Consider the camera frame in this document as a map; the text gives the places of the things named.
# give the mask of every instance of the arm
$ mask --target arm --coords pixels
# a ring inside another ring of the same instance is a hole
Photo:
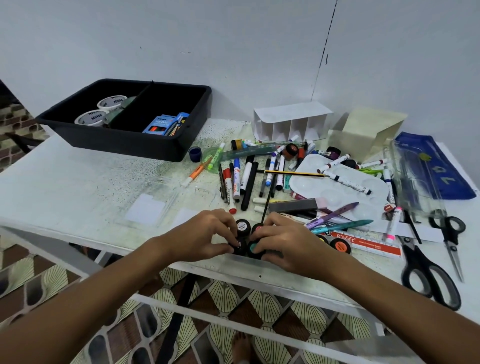
[[[480,363],[480,326],[376,273],[319,241],[306,227],[272,213],[251,239],[262,260],[336,287],[393,330],[426,363]]]
[[[238,246],[235,219],[222,209],[203,211],[149,239],[1,332],[0,363],[69,363],[105,320],[163,268],[232,253],[228,244],[211,244],[214,234]]]

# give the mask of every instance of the black scissors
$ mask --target black scissors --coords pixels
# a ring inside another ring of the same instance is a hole
[[[448,255],[450,255],[450,259],[452,260],[453,267],[455,268],[460,282],[463,282],[463,273],[462,267],[460,266],[457,246],[458,235],[463,233],[466,229],[465,223],[455,216],[446,216],[446,212],[444,210],[432,211],[430,217],[428,218],[428,222],[430,223],[431,227],[442,229],[444,243],[447,247]]]
[[[418,234],[415,231],[415,227],[412,226],[412,229],[414,230],[414,233],[418,239]],[[407,260],[407,265],[405,266],[401,276],[402,284],[412,291],[416,291],[427,298],[433,297],[433,299],[439,304],[448,307],[453,311],[457,311],[462,305],[462,300],[455,283],[450,278],[448,273],[445,272],[441,266],[430,261],[421,252],[420,248],[416,246],[410,239],[402,241],[402,248],[405,254],[405,259]],[[422,292],[417,291],[411,285],[410,276],[412,272],[415,272],[420,278],[420,281],[423,285]],[[448,294],[450,295],[449,302],[445,301],[442,295],[442,290],[440,289],[440,286],[432,272],[437,273],[447,287]]]

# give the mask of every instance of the white paper organizer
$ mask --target white paper organizer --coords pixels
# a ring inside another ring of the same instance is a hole
[[[327,114],[317,101],[253,109],[253,135],[257,140],[320,139]]]

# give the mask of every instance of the black plastic tray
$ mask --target black plastic tray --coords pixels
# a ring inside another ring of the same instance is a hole
[[[70,145],[104,152],[180,162],[207,119],[212,89],[203,85],[102,79],[59,102],[36,119],[50,126]],[[112,95],[137,98],[110,128],[74,124],[84,112],[97,109],[97,102]],[[142,131],[162,114],[190,116],[174,136]]]

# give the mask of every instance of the white paint palette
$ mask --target white paint palette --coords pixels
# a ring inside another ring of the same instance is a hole
[[[297,172],[317,173],[317,169],[329,162],[331,160],[324,156],[309,154],[300,164]],[[306,198],[326,198],[328,209],[332,211],[352,202],[360,202],[356,208],[342,214],[351,220],[380,220],[382,218],[388,196],[388,187],[385,182],[343,164],[333,166],[329,171],[350,182],[369,188],[372,193],[366,195],[328,177],[292,176],[290,188]]]

